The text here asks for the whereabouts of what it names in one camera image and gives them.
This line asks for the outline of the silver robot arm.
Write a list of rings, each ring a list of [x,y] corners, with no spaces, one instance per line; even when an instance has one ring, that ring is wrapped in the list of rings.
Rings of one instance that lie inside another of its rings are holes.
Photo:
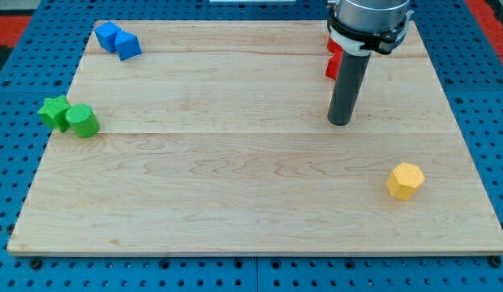
[[[334,16],[356,31],[387,32],[403,21],[409,4],[409,0],[339,0]]]

